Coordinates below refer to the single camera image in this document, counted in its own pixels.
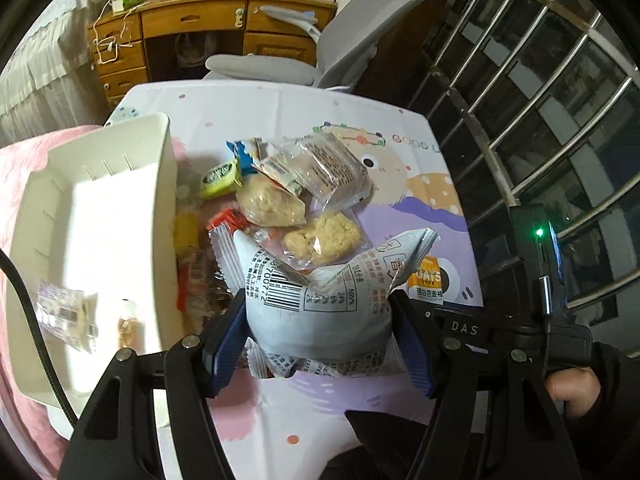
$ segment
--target office chair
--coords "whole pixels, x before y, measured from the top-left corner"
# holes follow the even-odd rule
[[[351,0],[322,32],[309,14],[262,6],[261,12],[302,28],[316,42],[316,66],[285,57],[219,54],[207,59],[211,72],[205,79],[252,79],[351,92],[376,55],[378,41],[423,1]]]

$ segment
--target human hand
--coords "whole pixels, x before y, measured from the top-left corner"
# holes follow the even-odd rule
[[[553,400],[564,400],[564,414],[576,419],[587,413],[600,395],[600,381],[591,368],[568,368],[546,378],[546,390]]]

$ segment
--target pink blanket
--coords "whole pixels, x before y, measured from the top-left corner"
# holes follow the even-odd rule
[[[0,247],[11,249],[15,219],[27,178],[31,171],[44,168],[47,152],[64,142],[82,136],[98,126],[79,126],[12,144],[0,150]],[[9,359],[6,334],[7,280],[0,273],[0,407],[11,418],[11,432],[18,448],[30,458],[43,478],[56,478],[67,441],[49,423],[46,408],[18,391]]]

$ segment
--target black sleeve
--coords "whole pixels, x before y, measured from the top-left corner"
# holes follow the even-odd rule
[[[640,363],[595,343],[591,368],[598,400],[568,425],[580,466],[596,478],[637,478],[640,470]]]

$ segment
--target chair backrest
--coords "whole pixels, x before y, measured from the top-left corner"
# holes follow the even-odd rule
[[[350,72],[349,76],[353,78],[350,69],[354,64],[362,65],[364,72],[380,38],[422,1],[351,0],[320,35],[318,75],[314,86],[328,88],[351,84],[351,81],[343,81],[345,74]]]

